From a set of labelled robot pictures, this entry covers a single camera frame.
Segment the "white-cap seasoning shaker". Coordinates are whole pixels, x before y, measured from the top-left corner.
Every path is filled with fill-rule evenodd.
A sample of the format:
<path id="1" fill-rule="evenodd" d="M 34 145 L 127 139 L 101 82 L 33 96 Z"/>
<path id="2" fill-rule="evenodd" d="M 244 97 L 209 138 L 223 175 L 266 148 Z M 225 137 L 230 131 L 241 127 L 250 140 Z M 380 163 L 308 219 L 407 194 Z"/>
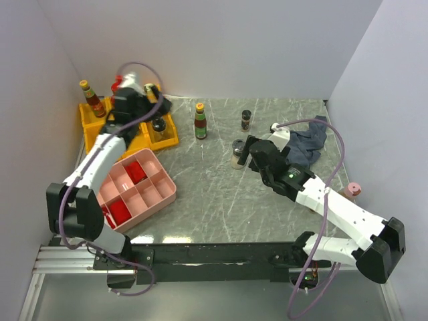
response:
<path id="1" fill-rule="evenodd" d="M 156 103 L 158 100 L 158 88 L 154 84 L 145 84 L 144 92 L 151 103 Z"/>

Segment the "pink-cap spice bottle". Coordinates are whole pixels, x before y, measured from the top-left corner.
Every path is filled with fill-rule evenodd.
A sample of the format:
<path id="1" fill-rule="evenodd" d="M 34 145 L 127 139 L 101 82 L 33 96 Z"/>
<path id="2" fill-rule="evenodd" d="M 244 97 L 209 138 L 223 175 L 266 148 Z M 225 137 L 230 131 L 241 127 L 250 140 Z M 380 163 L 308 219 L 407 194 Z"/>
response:
<path id="1" fill-rule="evenodd" d="M 340 194 L 346 199 L 353 201 L 361 193 L 362 189 L 358 183 L 351 182 L 341 190 Z"/>

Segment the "clear-cap salt grinder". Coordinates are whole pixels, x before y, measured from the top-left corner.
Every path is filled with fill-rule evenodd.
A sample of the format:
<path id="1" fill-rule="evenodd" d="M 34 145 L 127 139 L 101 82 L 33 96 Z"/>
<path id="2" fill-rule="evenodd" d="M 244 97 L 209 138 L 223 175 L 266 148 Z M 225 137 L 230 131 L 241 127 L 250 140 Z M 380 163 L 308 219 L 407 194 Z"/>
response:
<path id="1" fill-rule="evenodd" d="M 231 167 L 233 169 L 242 169 L 247 162 L 248 154 L 244 153 L 244 146 L 245 141 L 242 139 L 236 139 L 232 143 Z M 243 159 L 243 164 L 240 164 L 239 161 L 242 155 L 244 155 L 245 158 Z"/>

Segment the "green label sauce bottle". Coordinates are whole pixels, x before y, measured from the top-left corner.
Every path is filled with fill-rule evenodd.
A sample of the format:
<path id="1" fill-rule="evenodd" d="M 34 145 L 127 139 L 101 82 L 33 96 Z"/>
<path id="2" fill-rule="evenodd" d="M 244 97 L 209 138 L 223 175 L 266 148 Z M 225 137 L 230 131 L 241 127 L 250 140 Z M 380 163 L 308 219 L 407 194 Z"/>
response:
<path id="1" fill-rule="evenodd" d="M 207 119 L 205 115 L 205 107 L 203 103 L 197 103 L 195 105 L 195 137 L 199 140 L 203 140 L 207 137 Z"/>
<path id="2" fill-rule="evenodd" d="M 94 116 L 97 118 L 102 118 L 106 115 L 105 107 L 102 105 L 99 97 L 96 95 L 95 91 L 89 85 L 87 80 L 81 80 L 79 83 L 87 103 L 92 109 Z"/>

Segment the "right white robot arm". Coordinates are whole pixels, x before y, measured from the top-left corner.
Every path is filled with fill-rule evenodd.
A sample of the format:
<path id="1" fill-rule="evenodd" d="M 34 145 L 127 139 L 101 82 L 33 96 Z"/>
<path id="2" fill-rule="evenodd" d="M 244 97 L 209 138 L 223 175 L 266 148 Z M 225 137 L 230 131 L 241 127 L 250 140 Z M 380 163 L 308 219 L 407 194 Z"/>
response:
<path id="1" fill-rule="evenodd" d="M 383 284 L 405 253 L 405 226 L 395 217 L 385 219 L 360 208 L 327 188 L 312 171 L 288 163 L 288 148 L 252 135 L 247 137 L 242 159 L 275 193 L 309 208 L 341 229 L 347 238 L 305 232 L 294 242 L 293 258 L 300 266 L 314 260 L 351 265 L 369 280 Z"/>

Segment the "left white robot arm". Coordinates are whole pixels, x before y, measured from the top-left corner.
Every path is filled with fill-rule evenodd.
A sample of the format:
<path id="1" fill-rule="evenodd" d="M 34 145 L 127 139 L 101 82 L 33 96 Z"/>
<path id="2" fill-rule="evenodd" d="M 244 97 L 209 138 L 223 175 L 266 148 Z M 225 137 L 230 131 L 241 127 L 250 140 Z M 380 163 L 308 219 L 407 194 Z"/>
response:
<path id="1" fill-rule="evenodd" d="M 69 240 L 79 239 L 81 245 L 104 251 L 117 268 L 124 269 L 134 260 L 130 238 L 105 223 L 97 194 L 136 137 L 140 123 L 167 114 L 171 102 L 154 84 L 141 90 L 118 88 L 113 100 L 92 149 L 68 178 L 49 185 L 46 201 L 49 228 L 66 247 L 77 249 Z"/>

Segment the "black-top brown pepper grinder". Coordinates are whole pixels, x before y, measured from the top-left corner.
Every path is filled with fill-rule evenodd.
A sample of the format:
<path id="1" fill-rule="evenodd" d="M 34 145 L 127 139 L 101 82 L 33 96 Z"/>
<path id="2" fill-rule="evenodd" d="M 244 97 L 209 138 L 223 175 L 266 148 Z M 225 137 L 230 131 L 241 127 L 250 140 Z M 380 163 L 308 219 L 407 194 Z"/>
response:
<path id="1" fill-rule="evenodd" d="M 167 124 L 164 118 L 154 119 L 152 122 L 153 138 L 155 142 L 160 142 L 167 137 Z"/>

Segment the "red-lid chili jar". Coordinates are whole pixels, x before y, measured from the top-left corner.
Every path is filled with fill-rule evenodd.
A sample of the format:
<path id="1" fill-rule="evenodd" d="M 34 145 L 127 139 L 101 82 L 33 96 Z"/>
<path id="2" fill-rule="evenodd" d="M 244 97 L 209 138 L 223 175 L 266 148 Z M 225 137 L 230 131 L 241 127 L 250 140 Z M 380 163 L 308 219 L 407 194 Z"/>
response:
<path id="1" fill-rule="evenodd" d="M 118 84 L 116 82 L 113 83 L 111 86 L 112 95 L 115 95 L 117 88 L 118 88 Z"/>

